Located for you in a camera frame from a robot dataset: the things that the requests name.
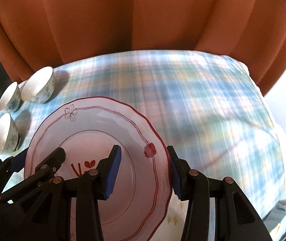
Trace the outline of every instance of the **leaf design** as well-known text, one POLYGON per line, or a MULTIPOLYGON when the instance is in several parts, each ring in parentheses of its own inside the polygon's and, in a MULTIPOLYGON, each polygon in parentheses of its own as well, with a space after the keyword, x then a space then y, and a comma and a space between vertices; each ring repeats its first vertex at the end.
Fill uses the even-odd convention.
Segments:
POLYGON ((144 155, 147 158, 152 158, 156 154, 156 149, 153 143, 149 143, 144 147, 144 155))
POLYGON ((85 161, 85 167, 92 168, 95 166, 95 160, 92 160, 91 162, 85 161))

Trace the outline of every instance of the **teacup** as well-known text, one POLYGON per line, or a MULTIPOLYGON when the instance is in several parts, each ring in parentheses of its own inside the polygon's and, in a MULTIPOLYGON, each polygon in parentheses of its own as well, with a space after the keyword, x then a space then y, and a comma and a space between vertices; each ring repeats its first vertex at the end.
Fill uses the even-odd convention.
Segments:
POLYGON ((17 126, 9 113, 0 118, 0 153, 10 153, 19 143, 17 126))
POLYGON ((15 111, 20 104, 20 90, 17 82, 13 82, 4 91, 0 99, 0 111, 15 111))
POLYGON ((52 67, 47 66, 36 71, 23 87, 21 98, 23 101, 44 103, 54 92, 55 78, 52 67))

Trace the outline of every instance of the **plaid tablecloth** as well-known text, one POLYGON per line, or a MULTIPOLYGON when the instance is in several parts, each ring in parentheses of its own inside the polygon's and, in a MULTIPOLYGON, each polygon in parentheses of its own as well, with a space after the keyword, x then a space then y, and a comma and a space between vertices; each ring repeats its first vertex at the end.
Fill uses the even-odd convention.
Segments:
MULTIPOLYGON (((107 96, 145 115, 191 168, 216 179, 232 176, 261 217, 283 193, 284 167, 273 118, 244 64, 195 51, 131 51, 84 59, 54 71, 51 99, 45 104, 24 102, 12 113, 22 142, 15 153, 0 155, 1 159, 28 147, 42 121, 61 105, 107 96)), ((7 188, 22 179, 22 172, 13 175, 7 188)), ((173 215, 163 224, 180 226, 184 208, 171 204, 173 215)))

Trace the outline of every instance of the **plate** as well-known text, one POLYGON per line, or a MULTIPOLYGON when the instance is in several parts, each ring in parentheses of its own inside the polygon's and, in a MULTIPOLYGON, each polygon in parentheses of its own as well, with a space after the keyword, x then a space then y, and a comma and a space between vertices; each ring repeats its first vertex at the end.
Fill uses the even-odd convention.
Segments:
MULTIPOLYGON (((131 106, 107 97, 67 103, 48 116, 33 136, 24 178, 57 147, 66 160, 55 174, 79 177, 120 145, 122 160, 114 191, 99 200, 105 241, 147 241, 164 220, 172 187, 164 142, 150 122, 131 106)), ((76 201, 71 207, 71 240, 76 237, 76 201)))

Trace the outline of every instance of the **curtain fold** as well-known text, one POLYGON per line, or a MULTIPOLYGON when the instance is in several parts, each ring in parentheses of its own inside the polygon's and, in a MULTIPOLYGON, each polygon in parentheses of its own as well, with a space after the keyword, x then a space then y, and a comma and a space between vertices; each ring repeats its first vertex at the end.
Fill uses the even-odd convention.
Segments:
POLYGON ((264 95, 286 68, 286 1, 0 0, 0 61, 13 81, 143 49, 229 55, 264 95))

